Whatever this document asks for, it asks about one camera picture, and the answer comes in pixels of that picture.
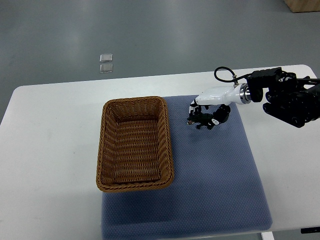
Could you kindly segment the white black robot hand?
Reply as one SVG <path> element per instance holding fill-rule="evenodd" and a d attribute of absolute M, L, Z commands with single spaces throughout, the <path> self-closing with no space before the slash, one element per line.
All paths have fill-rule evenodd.
<path fill-rule="evenodd" d="M 212 113 L 212 121 L 217 126 L 228 120 L 231 112 L 231 103 L 245 105 L 250 102 L 251 97 L 246 83 L 236 86 L 212 87 L 203 91 L 191 102 L 188 114 L 189 117 L 203 114 L 202 107 L 208 110 L 210 106 L 218 106 L 217 110 Z"/>

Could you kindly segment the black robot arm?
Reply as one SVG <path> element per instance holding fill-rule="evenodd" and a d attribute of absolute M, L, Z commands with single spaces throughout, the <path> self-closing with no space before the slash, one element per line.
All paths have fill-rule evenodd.
<path fill-rule="evenodd" d="M 297 78 L 281 67 L 256 70 L 245 77 L 251 101 L 261 102 L 265 113 L 296 128 L 320 118 L 320 80 Z"/>

